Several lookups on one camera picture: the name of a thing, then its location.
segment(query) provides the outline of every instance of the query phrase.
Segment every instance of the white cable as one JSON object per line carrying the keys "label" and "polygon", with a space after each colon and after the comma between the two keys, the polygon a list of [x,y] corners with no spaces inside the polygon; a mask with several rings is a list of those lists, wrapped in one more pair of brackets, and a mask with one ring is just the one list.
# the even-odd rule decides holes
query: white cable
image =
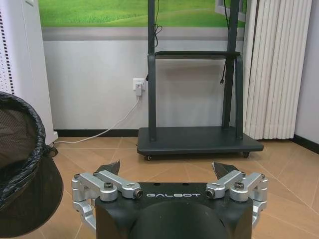
{"label": "white cable", "polygon": [[127,115],[126,115],[123,119],[117,121],[111,128],[107,129],[106,131],[103,131],[102,133],[99,133],[99,134],[97,134],[97,135],[95,135],[95,136],[92,136],[92,137],[89,137],[89,138],[85,138],[85,139],[82,139],[82,140],[79,140],[79,141],[75,141],[75,142],[57,141],[57,142],[55,142],[55,143],[80,143],[80,142],[87,141],[87,140],[92,139],[92,138],[96,138],[96,137],[98,137],[98,136],[100,136],[100,135],[102,135],[102,134],[104,134],[104,133],[107,133],[108,131],[114,129],[119,123],[121,123],[121,122],[123,122],[124,120],[126,120],[127,117],[132,113],[132,111],[133,111],[133,110],[135,109],[135,107],[138,105],[139,101],[140,101],[140,97],[138,97],[138,100],[137,100],[136,103],[133,105],[133,107],[131,108],[131,110],[127,113]]}

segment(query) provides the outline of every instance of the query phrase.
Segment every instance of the silver metal linkage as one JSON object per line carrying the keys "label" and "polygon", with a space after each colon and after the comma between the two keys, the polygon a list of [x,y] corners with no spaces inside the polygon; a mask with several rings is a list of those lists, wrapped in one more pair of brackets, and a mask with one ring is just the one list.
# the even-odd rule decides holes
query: silver metal linkage
{"label": "silver metal linkage", "polygon": [[208,198],[223,198],[229,190],[230,198],[237,202],[253,200],[253,227],[259,221],[260,213],[267,206],[268,179],[261,173],[244,176],[240,171],[233,170],[215,183],[208,183],[206,194]]}
{"label": "silver metal linkage", "polygon": [[117,199],[118,190],[125,198],[139,199],[143,191],[139,183],[129,182],[109,171],[76,174],[72,179],[73,208],[81,214],[82,222],[94,233],[96,232],[96,221],[93,209],[88,203],[91,200],[95,206],[95,199],[100,197],[101,201],[111,202]]}
{"label": "silver metal linkage", "polygon": [[220,178],[217,182],[208,183],[206,194],[209,198],[223,198],[225,192],[234,185],[235,182],[242,180],[243,176],[240,171],[234,170]]}

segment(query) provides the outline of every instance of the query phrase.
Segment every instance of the black cable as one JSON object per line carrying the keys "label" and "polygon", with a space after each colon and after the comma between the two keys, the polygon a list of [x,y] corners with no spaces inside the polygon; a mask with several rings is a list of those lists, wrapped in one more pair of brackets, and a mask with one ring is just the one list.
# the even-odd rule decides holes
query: black cable
{"label": "black cable", "polygon": [[[224,0],[224,9],[225,9],[225,17],[226,17],[227,29],[228,29],[228,32],[229,32],[229,21],[228,21],[228,16],[227,16],[226,0]],[[226,72],[226,60],[225,60],[225,63],[224,63],[223,76],[221,77],[220,84],[224,84],[225,72]]]}
{"label": "black cable", "polygon": [[229,21],[228,21],[228,16],[227,16],[226,0],[224,0],[224,10],[225,10],[225,17],[226,17],[227,28],[228,28],[228,31],[229,31]]}
{"label": "black cable", "polygon": [[155,37],[155,45],[154,47],[157,47],[159,45],[159,39],[158,39],[158,34],[163,30],[163,27],[161,25],[158,25],[158,16],[159,16],[159,11],[160,11],[160,0],[158,0],[158,11],[156,13],[156,18],[155,18],[155,24],[154,24],[154,37]]}

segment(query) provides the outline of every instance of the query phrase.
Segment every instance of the black plastic bag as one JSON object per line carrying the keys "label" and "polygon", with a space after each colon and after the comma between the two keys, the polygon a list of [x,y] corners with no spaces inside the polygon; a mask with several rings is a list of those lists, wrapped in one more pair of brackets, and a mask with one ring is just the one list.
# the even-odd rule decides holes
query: black plastic bag
{"label": "black plastic bag", "polygon": [[0,92],[0,237],[31,232],[53,215],[63,193],[56,154],[32,106]]}

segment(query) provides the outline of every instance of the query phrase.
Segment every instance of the hex bolt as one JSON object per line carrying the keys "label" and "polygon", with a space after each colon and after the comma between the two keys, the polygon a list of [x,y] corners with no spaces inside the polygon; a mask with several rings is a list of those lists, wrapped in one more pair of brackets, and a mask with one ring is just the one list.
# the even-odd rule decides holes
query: hex bolt
{"label": "hex bolt", "polygon": [[209,199],[213,199],[213,198],[215,197],[215,191],[206,190],[206,196],[207,196]]}
{"label": "hex bolt", "polygon": [[137,190],[134,192],[134,197],[140,199],[143,196],[143,190]]}
{"label": "hex bolt", "polygon": [[242,182],[236,182],[234,186],[236,189],[243,189],[244,188],[244,184]]}
{"label": "hex bolt", "polygon": [[105,183],[105,184],[104,184],[104,188],[105,188],[105,189],[113,188],[113,183]]}

